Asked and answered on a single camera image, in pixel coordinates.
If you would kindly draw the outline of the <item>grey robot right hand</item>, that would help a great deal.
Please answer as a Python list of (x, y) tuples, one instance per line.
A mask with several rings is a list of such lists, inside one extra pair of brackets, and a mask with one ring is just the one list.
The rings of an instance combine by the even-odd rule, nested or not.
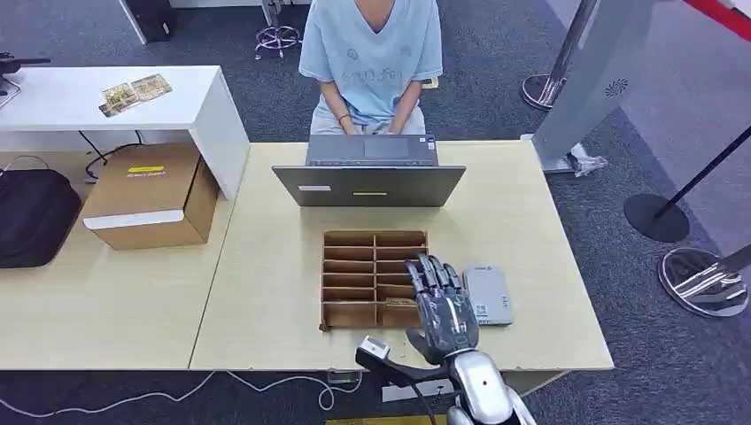
[(417, 257), (421, 269), (406, 263), (414, 287), (414, 301), (420, 328), (406, 330), (410, 344), (438, 366), (452, 356), (474, 350), (479, 342), (479, 325), (473, 305), (455, 269), (425, 253)]

